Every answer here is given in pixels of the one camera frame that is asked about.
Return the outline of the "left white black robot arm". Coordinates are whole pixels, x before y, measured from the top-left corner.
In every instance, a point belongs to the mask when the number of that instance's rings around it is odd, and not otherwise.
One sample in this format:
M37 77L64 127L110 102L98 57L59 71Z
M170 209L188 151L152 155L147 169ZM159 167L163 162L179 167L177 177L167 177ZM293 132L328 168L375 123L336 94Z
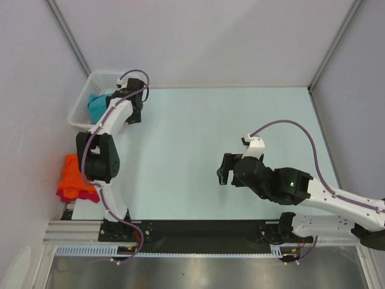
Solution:
M121 241L132 236L139 227L132 224L129 209L123 204L122 194L112 185L121 171L115 137L125 125L141 121L143 95L149 94L149 80L128 78L117 80L117 90L106 98L106 111L87 132L76 136L78 166L87 187L96 189L105 209L104 219L114 223L112 234Z

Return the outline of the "white plastic mesh basket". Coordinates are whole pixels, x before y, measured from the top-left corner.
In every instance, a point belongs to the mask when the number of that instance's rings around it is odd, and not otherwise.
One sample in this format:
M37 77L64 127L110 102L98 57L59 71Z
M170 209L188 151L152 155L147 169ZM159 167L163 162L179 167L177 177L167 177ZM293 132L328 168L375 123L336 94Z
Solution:
M88 104L91 95L100 96L113 93L117 90L116 82L122 74L122 70L102 69L92 72L88 76L74 106L70 110L67 117L69 125L81 130L90 129L92 123L88 111Z

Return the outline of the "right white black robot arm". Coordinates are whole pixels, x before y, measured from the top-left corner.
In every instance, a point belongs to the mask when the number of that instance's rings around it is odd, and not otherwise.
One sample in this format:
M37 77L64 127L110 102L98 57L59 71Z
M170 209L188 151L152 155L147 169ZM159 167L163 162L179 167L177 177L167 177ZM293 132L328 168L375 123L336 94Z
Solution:
M218 182L247 187L261 199L279 205L301 205L327 211L327 216L284 213L277 227L283 241L323 236L357 240L363 246L384 250L384 200L365 198L344 190L328 190L306 172L284 167L270 169L261 158L226 153L217 170Z

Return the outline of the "teal t shirt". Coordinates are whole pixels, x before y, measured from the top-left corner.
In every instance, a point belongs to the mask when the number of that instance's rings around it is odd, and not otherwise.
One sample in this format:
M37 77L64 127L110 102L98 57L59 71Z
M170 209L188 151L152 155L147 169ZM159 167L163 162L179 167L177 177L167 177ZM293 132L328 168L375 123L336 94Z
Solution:
M96 124L106 112L106 99L110 96L112 96L112 94L104 94L99 96L95 94L90 95L90 100L87 104L87 108L92 125Z

